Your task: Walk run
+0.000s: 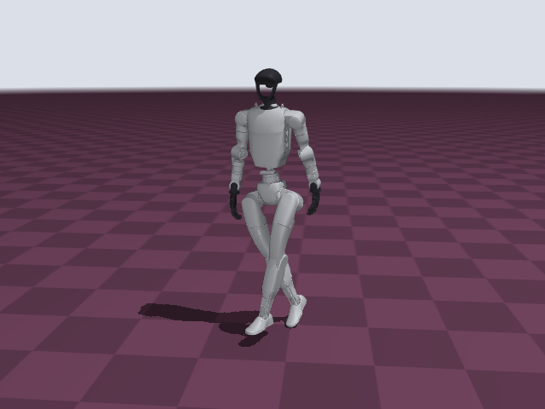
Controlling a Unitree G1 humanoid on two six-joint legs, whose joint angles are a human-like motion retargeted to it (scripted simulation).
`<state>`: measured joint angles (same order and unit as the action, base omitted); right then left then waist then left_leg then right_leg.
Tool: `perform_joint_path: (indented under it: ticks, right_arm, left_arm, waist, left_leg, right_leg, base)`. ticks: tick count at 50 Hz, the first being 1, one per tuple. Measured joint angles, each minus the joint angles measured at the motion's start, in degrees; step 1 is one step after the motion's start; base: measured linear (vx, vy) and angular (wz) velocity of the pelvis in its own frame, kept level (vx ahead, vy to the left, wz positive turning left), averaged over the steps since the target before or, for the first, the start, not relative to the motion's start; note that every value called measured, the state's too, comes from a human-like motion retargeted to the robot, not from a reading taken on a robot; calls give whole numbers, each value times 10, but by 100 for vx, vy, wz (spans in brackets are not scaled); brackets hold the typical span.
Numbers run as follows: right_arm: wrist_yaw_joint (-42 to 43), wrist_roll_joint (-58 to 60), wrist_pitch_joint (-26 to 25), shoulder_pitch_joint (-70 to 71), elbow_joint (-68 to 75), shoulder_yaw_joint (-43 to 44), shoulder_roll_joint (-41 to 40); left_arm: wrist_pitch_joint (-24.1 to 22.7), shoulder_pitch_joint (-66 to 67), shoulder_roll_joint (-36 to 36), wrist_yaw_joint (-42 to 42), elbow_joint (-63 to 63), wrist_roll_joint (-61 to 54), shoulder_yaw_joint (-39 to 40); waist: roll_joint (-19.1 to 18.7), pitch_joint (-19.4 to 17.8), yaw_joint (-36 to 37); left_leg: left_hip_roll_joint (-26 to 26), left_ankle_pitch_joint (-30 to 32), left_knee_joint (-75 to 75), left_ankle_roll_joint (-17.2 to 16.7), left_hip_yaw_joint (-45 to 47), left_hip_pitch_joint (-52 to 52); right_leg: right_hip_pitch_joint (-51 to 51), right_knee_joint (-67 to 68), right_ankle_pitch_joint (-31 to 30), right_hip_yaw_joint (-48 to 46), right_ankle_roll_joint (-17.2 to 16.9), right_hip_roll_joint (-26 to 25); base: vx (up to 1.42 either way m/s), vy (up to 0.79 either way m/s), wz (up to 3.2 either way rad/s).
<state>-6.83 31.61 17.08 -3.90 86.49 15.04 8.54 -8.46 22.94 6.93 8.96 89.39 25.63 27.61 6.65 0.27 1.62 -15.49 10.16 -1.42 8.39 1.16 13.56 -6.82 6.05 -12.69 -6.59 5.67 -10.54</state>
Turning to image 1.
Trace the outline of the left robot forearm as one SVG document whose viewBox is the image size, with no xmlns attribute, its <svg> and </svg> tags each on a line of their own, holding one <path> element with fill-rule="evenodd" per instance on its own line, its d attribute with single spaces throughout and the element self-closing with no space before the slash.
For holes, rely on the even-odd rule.
<svg viewBox="0 0 545 409">
<path fill-rule="evenodd" d="M 309 159 L 309 160 L 304 161 L 302 163 L 303 163 L 303 166 L 305 167 L 306 174 L 307 174 L 307 179 L 309 181 L 308 186 L 310 187 L 310 184 L 314 182 L 314 183 L 317 184 L 317 189 L 319 189 L 319 187 L 321 185 L 321 181 L 318 178 L 318 169 L 317 169 L 317 166 L 316 166 L 316 160 L 315 160 L 315 157 L 314 157 L 313 150 L 312 150 L 311 147 L 310 147 L 310 149 L 311 149 L 311 152 L 312 152 L 313 159 Z"/>
</svg>

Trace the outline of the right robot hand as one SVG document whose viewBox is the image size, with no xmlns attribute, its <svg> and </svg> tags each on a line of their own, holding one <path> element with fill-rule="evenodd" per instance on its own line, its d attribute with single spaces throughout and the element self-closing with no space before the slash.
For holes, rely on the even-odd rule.
<svg viewBox="0 0 545 409">
<path fill-rule="evenodd" d="M 236 205 L 237 205 L 237 194 L 239 194 L 238 191 L 238 184 L 232 183 L 231 184 L 231 190 L 229 191 L 230 195 L 230 207 L 231 207 L 231 213 L 232 216 L 235 217 L 237 220 L 241 220 L 241 215 L 237 213 Z"/>
</svg>

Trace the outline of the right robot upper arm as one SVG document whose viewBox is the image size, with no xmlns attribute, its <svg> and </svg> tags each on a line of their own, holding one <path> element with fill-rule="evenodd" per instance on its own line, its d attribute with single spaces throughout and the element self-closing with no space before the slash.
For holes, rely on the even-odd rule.
<svg viewBox="0 0 545 409">
<path fill-rule="evenodd" d="M 236 123 L 236 140 L 237 145 L 232 148 L 231 155 L 234 158 L 243 160 L 247 158 L 248 151 L 248 127 L 247 127 L 247 114 L 249 109 L 240 111 L 235 116 Z"/>
</svg>

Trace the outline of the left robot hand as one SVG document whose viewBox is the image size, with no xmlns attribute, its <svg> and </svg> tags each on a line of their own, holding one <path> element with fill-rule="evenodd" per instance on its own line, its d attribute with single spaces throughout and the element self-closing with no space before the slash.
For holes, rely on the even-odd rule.
<svg viewBox="0 0 545 409">
<path fill-rule="evenodd" d="M 316 183 L 311 183 L 310 184 L 310 192 L 313 193 L 313 202 L 311 204 L 311 207 L 308 209 L 308 213 L 307 215 L 311 215 L 313 214 L 316 209 L 318 208 L 318 202 L 319 202 L 319 198 L 320 198 L 320 195 L 319 195 L 319 192 L 321 191 L 321 188 L 319 187 L 319 189 L 317 189 L 317 184 Z M 309 212 L 311 211 L 311 212 Z"/>
</svg>

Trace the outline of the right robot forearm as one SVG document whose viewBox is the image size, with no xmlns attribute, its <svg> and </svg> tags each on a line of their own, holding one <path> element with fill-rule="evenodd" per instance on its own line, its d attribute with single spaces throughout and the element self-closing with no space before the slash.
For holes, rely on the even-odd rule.
<svg viewBox="0 0 545 409">
<path fill-rule="evenodd" d="M 237 158 L 234 158 L 232 156 L 232 174 L 231 174 L 231 182 L 229 184 L 229 188 L 231 190 L 231 184 L 237 183 L 238 184 L 238 191 L 241 188 L 241 181 L 243 179 L 243 170 L 244 170 L 244 160 L 240 160 Z"/>
</svg>

